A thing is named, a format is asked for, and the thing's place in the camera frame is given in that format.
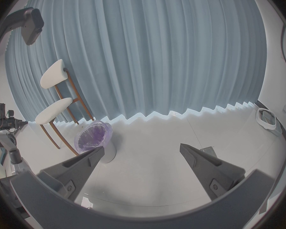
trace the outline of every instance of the floor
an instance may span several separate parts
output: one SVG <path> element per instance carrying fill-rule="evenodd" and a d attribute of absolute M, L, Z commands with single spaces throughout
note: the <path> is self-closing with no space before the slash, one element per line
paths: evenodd
<path fill-rule="evenodd" d="M 179 153 L 180 143 L 198 149 L 212 146 L 218 158 L 243 167 L 246 175 L 260 169 L 276 178 L 286 157 L 286 142 L 256 123 L 256 109 L 244 103 L 199 113 L 188 110 L 183 115 L 171 111 L 169 116 L 154 112 L 147 118 L 138 114 L 129 120 L 104 119 L 113 126 L 116 157 L 108 164 L 98 163 L 75 202 L 132 217 L 176 214 L 210 202 Z M 88 124 L 56 125 L 73 145 L 75 134 Z M 17 137 L 21 154 L 35 173 L 73 156 L 46 128 L 60 150 L 34 123 Z"/>

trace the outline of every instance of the purple plastic bag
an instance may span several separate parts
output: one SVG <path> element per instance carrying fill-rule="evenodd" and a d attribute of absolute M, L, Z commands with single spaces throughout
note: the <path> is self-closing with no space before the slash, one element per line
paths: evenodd
<path fill-rule="evenodd" d="M 78 152 L 96 147 L 106 147 L 112 136 L 112 126 L 100 120 L 94 120 L 74 138 L 74 146 Z"/>

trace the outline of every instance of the curtain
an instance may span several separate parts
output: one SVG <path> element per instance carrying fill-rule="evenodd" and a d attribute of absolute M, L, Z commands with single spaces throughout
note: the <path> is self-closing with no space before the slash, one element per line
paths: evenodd
<path fill-rule="evenodd" d="M 29 0 L 45 22 L 32 46 L 20 29 L 5 53 L 8 82 L 26 120 L 59 100 L 40 78 L 63 59 L 96 119 L 255 102 L 266 35 L 255 0 Z M 67 82 L 63 97 L 75 97 Z M 71 105 L 77 120 L 87 114 Z M 72 121 L 67 112 L 58 121 Z"/>

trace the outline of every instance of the chair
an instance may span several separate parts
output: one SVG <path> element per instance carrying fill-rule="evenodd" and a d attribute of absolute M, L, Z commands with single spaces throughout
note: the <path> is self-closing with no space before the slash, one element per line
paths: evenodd
<path fill-rule="evenodd" d="M 57 84 L 60 82 L 63 82 L 65 80 L 69 80 L 69 82 L 71 83 L 72 89 L 75 91 L 77 98 L 72 99 L 70 97 L 68 98 L 63 98 L 61 95 L 61 92 L 59 91 Z M 65 64 L 63 62 L 62 59 L 57 60 L 54 64 L 52 64 L 51 67 L 49 67 L 46 72 L 42 75 L 41 79 L 40 79 L 40 85 L 42 86 L 42 88 L 48 89 L 52 86 L 55 87 L 56 92 L 60 98 L 60 100 L 56 101 L 55 103 L 51 104 L 49 107 L 47 107 L 46 109 L 44 109 L 42 112 L 39 113 L 39 115 L 37 115 L 37 117 L 35 118 L 35 121 L 37 124 L 39 124 L 41 126 L 41 128 L 43 129 L 43 131 L 46 133 L 46 135 L 48 136 L 48 138 L 52 141 L 52 143 L 58 148 L 60 149 L 60 147 L 57 145 L 57 143 L 52 139 L 52 137 L 49 135 L 49 133 L 47 132 L 47 130 L 45 129 L 45 127 L 43 126 L 44 124 L 49 123 L 50 126 L 53 128 L 53 130 L 55 131 L 55 133 L 59 136 L 59 138 L 65 143 L 65 145 L 75 154 L 78 155 L 78 153 L 76 152 L 76 150 L 67 142 L 67 140 L 61 135 L 61 133 L 58 131 L 58 129 L 56 128 L 56 126 L 54 125 L 54 120 L 55 118 L 65 109 L 67 109 L 68 113 L 70 114 L 71 118 L 73 119 L 73 121 L 78 124 L 77 120 L 75 119 L 74 115 L 72 114 L 72 112 L 69 109 L 69 105 L 72 103 L 75 103 L 77 101 L 80 101 L 81 104 L 83 105 L 85 111 L 87 112 L 88 116 L 92 119 L 92 115 L 90 114 L 90 112 L 88 111 L 86 105 L 84 104 L 82 98 L 80 97 L 80 94 L 78 93 L 71 77 L 70 74 L 68 72 L 68 69 L 65 68 Z"/>

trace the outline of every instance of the trash can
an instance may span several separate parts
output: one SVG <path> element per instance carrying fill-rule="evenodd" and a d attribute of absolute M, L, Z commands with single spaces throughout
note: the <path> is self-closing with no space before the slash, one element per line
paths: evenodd
<path fill-rule="evenodd" d="M 100 120 L 94 120 L 74 138 L 74 146 L 78 152 L 92 150 L 96 147 L 104 147 L 102 163 L 109 163 L 116 155 L 116 148 L 111 142 L 112 126 Z"/>

